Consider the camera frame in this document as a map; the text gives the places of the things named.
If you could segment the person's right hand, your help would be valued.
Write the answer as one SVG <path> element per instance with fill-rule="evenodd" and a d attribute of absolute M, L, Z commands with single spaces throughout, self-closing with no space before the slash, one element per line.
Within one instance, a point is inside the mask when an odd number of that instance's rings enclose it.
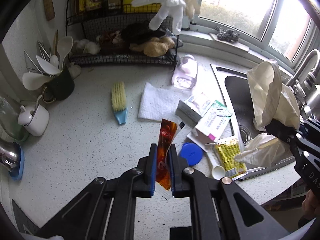
<path fill-rule="evenodd" d="M 306 194 L 306 198 L 302 203 L 302 210 L 304 218 L 308 220 L 312 220 L 320 214 L 319 200 L 311 190 Z"/>

